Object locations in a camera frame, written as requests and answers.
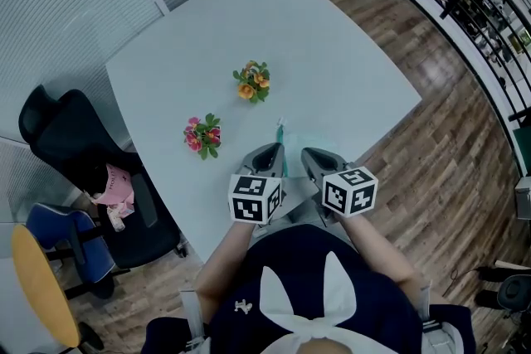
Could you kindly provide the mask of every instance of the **wooden floor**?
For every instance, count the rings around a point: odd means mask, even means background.
[[[331,1],[422,97],[358,161],[380,181],[377,208],[368,216],[438,292],[472,308],[478,351],[488,344],[486,352],[498,353],[516,326],[503,312],[474,305],[474,295],[490,288],[475,272],[451,278],[452,271],[461,275],[495,259],[531,264],[528,228],[514,213],[519,175],[496,115],[459,55],[407,0]],[[120,276],[110,301],[91,295],[73,300],[75,314],[102,336],[106,351],[139,352],[148,321],[178,314],[178,288],[189,284],[199,267],[195,255],[186,260],[167,255]]]

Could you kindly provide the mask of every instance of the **chair wheel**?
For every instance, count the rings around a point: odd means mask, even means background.
[[[179,258],[186,258],[188,256],[188,252],[186,252],[183,244],[177,245],[177,247],[173,249],[173,252],[177,254]]]

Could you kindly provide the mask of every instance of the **cable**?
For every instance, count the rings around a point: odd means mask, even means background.
[[[450,286],[448,286],[446,291],[442,294],[442,297],[444,298],[450,292],[451,285],[454,284],[456,280],[461,279],[462,277],[465,277],[471,271],[477,271],[477,269],[478,267],[476,267],[475,269],[470,269],[468,271],[465,271],[464,273],[458,274],[459,270],[457,269],[457,267],[454,267],[450,273],[451,284]]]

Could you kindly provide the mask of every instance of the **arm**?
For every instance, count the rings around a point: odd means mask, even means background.
[[[246,257],[255,225],[235,222],[196,278],[203,321],[209,323]]]
[[[347,232],[349,239],[369,267],[392,279],[414,306],[419,305],[420,291],[421,288],[427,285],[427,281],[407,261],[404,254],[380,235],[374,226],[362,215],[350,218],[339,216],[338,219]],[[431,291],[430,303],[441,304],[448,302],[437,293]]]

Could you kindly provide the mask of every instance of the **blue chair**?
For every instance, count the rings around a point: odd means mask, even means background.
[[[110,272],[114,261],[103,238],[96,237],[82,244],[78,240],[72,240],[76,237],[76,232],[95,228],[94,222],[85,211],[35,204],[30,211],[26,227],[45,250],[50,250],[63,240],[68,241],[72,248],[77,245],[81,247],[80,255],[75,255],[75,250],[60,250],[47,254],[48,259],[75,257],[77,272],[83,283],[89,285],[77,287],[78,290],[71,291],[71,295],[77,296],[89,290],[99,298],[108,298],[112,294],[114,283]]]

